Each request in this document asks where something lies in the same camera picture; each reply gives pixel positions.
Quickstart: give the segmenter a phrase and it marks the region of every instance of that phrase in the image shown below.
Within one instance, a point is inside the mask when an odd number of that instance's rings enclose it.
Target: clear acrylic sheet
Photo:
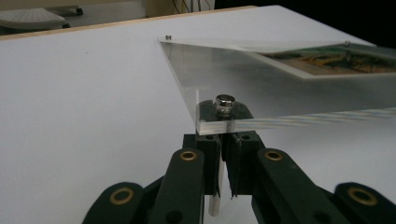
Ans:
[[[396,117],[394,49],[350,43],[174,38],[160,42],[199,134]],[[294,63],[296,52],[303,58],[300,49],[305,50],[303,61],[316,58],[326,66],[336,62],[337,69],[347,62],[353,68],[313,75],[311,65],[305,71],[278,61],[291,57]],[[326,54],[318,56],[323,50]],[[337,58],[340,50],[342,59]],[[336,54],[328,59],[328,52]],[[253,119],[200,119],[198,104],[220,94],[246,105]]]

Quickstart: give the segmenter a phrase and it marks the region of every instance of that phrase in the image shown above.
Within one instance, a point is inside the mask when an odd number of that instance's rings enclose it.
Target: small screw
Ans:
[[[344,46],[349,47],[349,45],[350,45],[350,40],[346,40],[346,42],[344,42]]]
[[[222,117],[230,117],[234,102],[235,98],[231,95],[218,95],[215,102],[216,114]]]

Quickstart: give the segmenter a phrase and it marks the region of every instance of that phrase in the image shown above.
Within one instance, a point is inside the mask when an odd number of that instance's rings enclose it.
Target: wooden table edge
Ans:
[[[30,32],[30,33],[23,33],[23,34],[16,34],[16,35],[1,35],[0,40],[10,40],[10,39],[19,39],[25,37],[33,37],[33,36],[41,36],[41,35],[56,35],[62,33],[69,33],[75,31],[82,31],[82,30],[91,30],[91,29],[98,29],[110,26],[118,26],[118,25],[126,25],[126,24],[134,24],[139,22],[146,22],[146,21],[158,21],[158,20],[166,20],[166,19],[173,19],[173,18],[180,18],[180,17],[189,17],[195,15],[203,15],[203,14],[211,14],[217,12],[225,12],[225,11],[234,11],[240,9],[247,9],[253,8],[255,6],[246,6],[246,7],[229,7],[229,8],[222,8],[216,10],[208,10],[208,11],[200,11],[200,12],[192,12],[192,13],[183,13],[183,14],[176,14],[170,16],[161,16],[161,17],[152,17],[152,18],[145,18],[145,19],[138,19],[138,20],[131,20],[131,21],[115,21],[109,23],[101,23],[95,25],[87,25],[87,26],[78,26],[66,29],[58,29],[58,30],[48,30],[48,31],[38,31],[38,32]]]

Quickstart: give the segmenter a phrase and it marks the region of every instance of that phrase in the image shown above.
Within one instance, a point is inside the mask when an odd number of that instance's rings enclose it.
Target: white tabletop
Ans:
[[[107,187],[164,175],[195,132],[165,35],[365,43],[283,7],[0,41],[0,223],[81,223]],[[317,185],[358,182],[396,202],[396,119],[258,133]],[[230,200],[224,187],[220,215],[205,213],[205,224],[257,223],[250,197]]]

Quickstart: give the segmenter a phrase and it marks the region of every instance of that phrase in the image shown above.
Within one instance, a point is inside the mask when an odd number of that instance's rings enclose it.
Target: white table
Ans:
[[[41,34],[0,41],[0,223],[81,223],[107,187],[164,175],[194,125],[159,36],[365,43],[283,7]],[[354,181],[396,202],[396,119],[258,133],[317,185]],[[205,224],[257,223],[226,181]]]

